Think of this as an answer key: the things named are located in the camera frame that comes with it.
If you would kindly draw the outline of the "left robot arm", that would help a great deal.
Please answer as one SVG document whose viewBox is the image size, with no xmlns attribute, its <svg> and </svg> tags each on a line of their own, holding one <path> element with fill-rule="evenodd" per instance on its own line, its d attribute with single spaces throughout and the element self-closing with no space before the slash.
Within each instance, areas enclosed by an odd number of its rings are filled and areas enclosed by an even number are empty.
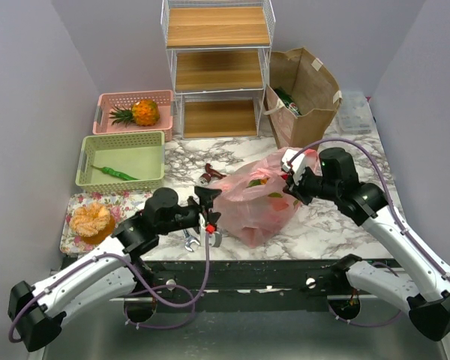
<svg viewBox="0 0 450 360">
<path fill-rule="evenodd" d="M 94 250 L 66 269 L 33 285 L 21 281 L 12 287 L 8 316 L 8 340 L 24 343 L 30 352 L 54 341 L 68 320 L 97 302 L 120 296 L 150 294 L 157 302 L 175 309 L 194 308 L 206 285 L 185 303 L 174 303 L 160 295 L 179 284 L 151 286 L 151 278 L 140 271 L 141 256 L 156 248 L 160 237 L 194 228 L 203 242 L 217 234 L 220 213 L 213 210 L 221 190 L 196 186 L 186 206 L 169 187 L 157 189 L 143 210 L 121 222 Z"/>
</svg>

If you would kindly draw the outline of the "pink plastic bag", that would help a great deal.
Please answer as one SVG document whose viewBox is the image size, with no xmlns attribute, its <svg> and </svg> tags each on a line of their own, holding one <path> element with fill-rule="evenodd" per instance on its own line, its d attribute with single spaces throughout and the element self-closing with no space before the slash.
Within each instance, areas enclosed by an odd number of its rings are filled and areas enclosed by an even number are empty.
<svg viewBox="0 0 450 360">
<path fill-rule="evenodd" d="M 282 148 L 210 183 L 209 188 L 221 190 L 213 208 L 221 213 L 218 227 L 250 248 L 277 235 L 302 205 L 300 200 L 283 192 L 286 181 L 282 158 L 292 157 L 297 151 Z"/>
</svg>

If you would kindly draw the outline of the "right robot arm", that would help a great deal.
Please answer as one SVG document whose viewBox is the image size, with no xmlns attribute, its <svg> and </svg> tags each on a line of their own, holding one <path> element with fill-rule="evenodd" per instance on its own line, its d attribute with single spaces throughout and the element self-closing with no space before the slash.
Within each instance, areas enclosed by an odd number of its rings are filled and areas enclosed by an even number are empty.
<svg viewBox="0 0 450 360">
<path fill-rule="evenodd" d="M 432 341 L 450 333 L 450 265 L 441 259 L 398 214 L 390 197 L 373 183 L 359 180 L 353 157 L 343 148 L 319 153 L 320 175 L 303 151 L 288 149 L 280 162 L 286 193 L 305 205 L 318 198 L 333 202 L 342 215 L 372 235 L 398 261 L 406 279 L 376 269 L 349 255 L 330 275 L 340 294 L 364 290 L 408 315 L 415 328 Z"/>
</svg>

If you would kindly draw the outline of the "brown paper grocery bag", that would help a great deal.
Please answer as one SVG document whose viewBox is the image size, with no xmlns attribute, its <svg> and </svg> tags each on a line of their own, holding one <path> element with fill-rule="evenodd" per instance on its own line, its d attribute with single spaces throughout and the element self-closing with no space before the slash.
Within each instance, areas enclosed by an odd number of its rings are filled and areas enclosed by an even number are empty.
<svg viewBox="0 0 450 360">
<path fill-rule="evenodd" d="M 291 113 L 274 89 L 282 88 L 298 106 Z M 269 84 L 265 90 L 265 114 L 277 147 L 310 145 L 321 140 L 341 105 L 337 80 L 323 62 L 305 48 L 271 53 Z"/>
</svg>

